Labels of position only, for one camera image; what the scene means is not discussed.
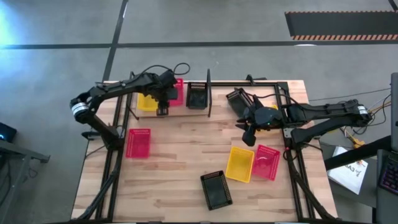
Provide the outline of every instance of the concrete floor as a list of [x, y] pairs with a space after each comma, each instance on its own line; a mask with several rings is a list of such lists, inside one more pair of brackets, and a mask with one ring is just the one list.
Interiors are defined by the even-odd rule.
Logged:
[[[111, 43], [121, 3], [0, 0], [0, 44]], [[130, 0], [119, 42], [290, 41], [284, 11], [390, 9], [387, 0]], [[117, 49], [110, 80], [126, 79], [129, 71], [156, 63], [171, 67], [187, 62], [192, 71], [185, 79], [203, 80], [207, 68], [211, 68], [213, 80], [243, 79], [249, 73], [271, 80], [301, 79], [310, 99], [325, 98], [387, 88], [390, 74], [398, 71], [396, 48]], [[74, 121], [68, 105], [70, 99], [102, 80], [108, 54], [109, 49], [0, 50], [0, 122], [18, 129], [16, 144], [51, 155], [46, 165], [32, 163], [39, 174], [24, 184], [11, 223], [69, 219], [87, 145], [80, 133], [88, 127]], [[387, 94], [355, 98], [371, 106]], [[388, 134], [386, 122], [369, 128], [363, 140], [370, 142]], [[337, 134], [322, 140], [348, 144]], [[337, 195], [335, 202], [341, 218], [371, 221], [369, 207]]]

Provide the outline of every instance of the pink basket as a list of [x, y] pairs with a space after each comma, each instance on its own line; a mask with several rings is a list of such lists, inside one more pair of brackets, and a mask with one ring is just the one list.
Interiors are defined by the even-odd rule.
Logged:
[[279, 158], [280, 152], [278, 150], [259, 145], [254, 158], [252, 174], [274, 181]]
[[178, 91], [178, 97], [176, 100], [170, 100], [170, 106], [181, 106], [184, 103], [184, 79], [177, 78], [177, 83], [174, 87]]
[[126, 157], [141, 158], [149, 157], [150, 129], [130, 129], [127, 140]]

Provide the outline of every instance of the wooden table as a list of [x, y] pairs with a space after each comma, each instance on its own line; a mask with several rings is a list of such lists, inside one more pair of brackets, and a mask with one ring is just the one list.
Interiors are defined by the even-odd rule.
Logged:
[[[302, 80], [286, 82], [289, 83], [291, 97], [300, 103], [308, 103]], [[259, 96], [274, 93], [270, 87], [251, 86], [244, 89]], [[200, 176], [218, 170], [225, 172], [231, 146], [255, 151], [258, 144], [263, 144], [280, 152], [284, 150], [281, 130], [257, 133], [254, 147], [248, 147], [242, 142], [243, 131], [234, 126], [237, 117], [225, 97], [232, 91], [233, 87], [212, 88], [213, 108], [210, 118], [203, 115], [170, 116], [141, 118], [136, 121], [130, 116], [129, 128], [151, 128], [150, 158], [123, 157], [114, 212], [115, 222], [297, 221], [287, 162], [282, 156], [274, 182], [255, 175], [252, 175], [248, 184], [227, 178], [233, 204], [208, 211]], [[264, 106], [276, 104], [273, 97], [262, 99], [262, 102]], [[115, 105], [116, 99], [105, 101], [97, 115], [105, 123], [111, 123]], [[102, 145], [100, 140], [90, 142], [87, 153]], [[97, 194], [105, 157], [106, 150], [102, 150], [86, 159], [73, 208], [73, 218], [82, 214]], [[328, 212], [336, 217], [335, 203], [321, 152], [308, 147], [303, 150], [303, 157], [311, 190]], [[307, 217], [301, 191], [300, 197], [304, 215]]]

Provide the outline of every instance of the yellow basket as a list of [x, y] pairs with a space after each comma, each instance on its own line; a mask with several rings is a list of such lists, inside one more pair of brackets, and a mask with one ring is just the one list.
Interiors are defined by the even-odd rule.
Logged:
[[137, 109], [142, 111], [156, 111], [157, 102], [150, 95], [144, 96], [138, 93]]
[[230, 179], [249, 183], [253, 159], [253, 151], [232, 147], [225, 176]]

